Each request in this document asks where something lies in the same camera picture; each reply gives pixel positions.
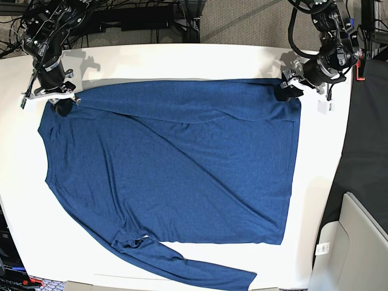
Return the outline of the blue long-sleeve T-shirt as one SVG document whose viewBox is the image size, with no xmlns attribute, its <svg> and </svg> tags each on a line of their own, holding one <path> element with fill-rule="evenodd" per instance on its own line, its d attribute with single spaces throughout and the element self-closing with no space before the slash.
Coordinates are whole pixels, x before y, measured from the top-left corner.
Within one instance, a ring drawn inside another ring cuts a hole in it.
<svg viewBox="0 0 388 291">
<path fill-rule="evenodd" d="M 124 261 L 170 280 L 247 290 L 253 272 L 194 261 L 168 242 L 282 243 L 301 103 L 277 79 L 146 81 L 81 92 L 38 132 L 63 209 Z"/>
</svg>

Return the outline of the red and black clamp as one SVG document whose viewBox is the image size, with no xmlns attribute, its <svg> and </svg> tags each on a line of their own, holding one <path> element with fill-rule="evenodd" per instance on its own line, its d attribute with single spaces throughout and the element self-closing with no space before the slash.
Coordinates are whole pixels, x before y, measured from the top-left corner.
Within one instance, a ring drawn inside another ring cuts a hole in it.
<svg viewBox="0 0 388 291">
<path fill-rule="evenodd" d="M 357 81 L 364 81 L 364 68 L 367 60 L 367 52 L 365 49 L 361 50 L 360 57 L 357 60 L 356 63 L 356 69 L 355 69 L 355 77 Z"/>
</svg>

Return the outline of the black cloth side table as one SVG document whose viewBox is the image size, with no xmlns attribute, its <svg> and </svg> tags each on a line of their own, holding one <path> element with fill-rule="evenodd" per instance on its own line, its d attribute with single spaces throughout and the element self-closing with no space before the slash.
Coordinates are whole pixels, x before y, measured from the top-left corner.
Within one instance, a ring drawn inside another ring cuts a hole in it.
<svg viewBox="0 0 388 291">
<path fill-rule="evenodd" d="M 366 62 L 354 81 L 344 146 L 321 225 L 337 221 L 343 196 L 353 193 L 387 230 L 387 62 Z"/>
</svg>

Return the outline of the grey plastic bin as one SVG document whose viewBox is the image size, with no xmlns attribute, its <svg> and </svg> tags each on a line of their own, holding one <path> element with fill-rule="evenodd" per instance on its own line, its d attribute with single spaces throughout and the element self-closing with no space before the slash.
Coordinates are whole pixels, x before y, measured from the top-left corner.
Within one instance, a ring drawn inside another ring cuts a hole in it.
<svg viewBox="0 0 388 291">
<path fill-rule="evenodd" d="M 387 290 L 387 233 L 353 193 L 315 249 L 309 290 Z"/>
</svg>

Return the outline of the black box with red label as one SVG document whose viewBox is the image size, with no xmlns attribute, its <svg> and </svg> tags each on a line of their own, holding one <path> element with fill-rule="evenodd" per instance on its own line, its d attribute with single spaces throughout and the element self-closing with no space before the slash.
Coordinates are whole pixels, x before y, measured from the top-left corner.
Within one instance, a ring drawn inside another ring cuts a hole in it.
<svg viewBox="0 0 388 291">
<path fill-rule="evenodd" d="M 1 290 L 27 290 L 27 273 L 13 270 L 13 267 L 23 268 L 24 265 L 1 210 Z"/>
</svg>

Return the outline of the grey tray at table edge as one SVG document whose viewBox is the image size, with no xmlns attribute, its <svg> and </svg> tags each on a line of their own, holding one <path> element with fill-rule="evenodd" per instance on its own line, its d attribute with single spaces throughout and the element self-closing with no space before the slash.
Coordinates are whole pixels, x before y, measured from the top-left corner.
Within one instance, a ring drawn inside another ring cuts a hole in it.
<svg viewBox="0 0 388 291">
<path fill-rule="evenodd" d="M 63 291 L 94 291 L 94 285 L 67 281 Z"/>
</svg>

